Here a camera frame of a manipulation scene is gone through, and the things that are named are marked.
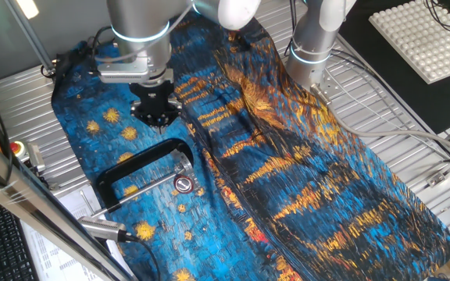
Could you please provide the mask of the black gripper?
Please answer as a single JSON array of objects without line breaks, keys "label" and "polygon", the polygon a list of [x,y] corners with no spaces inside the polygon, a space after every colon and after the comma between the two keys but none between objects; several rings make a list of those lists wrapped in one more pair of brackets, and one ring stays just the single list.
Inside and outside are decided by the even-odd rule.
[{"label": "black gripper", "polygon": [[169,80],[151,87],[131,84],[130,91],[139,97],[139,101],[131,102],[130,114],[151,128],[165,131],[181,114],[181,103],[169,100],[174,91],[174,84]]}]

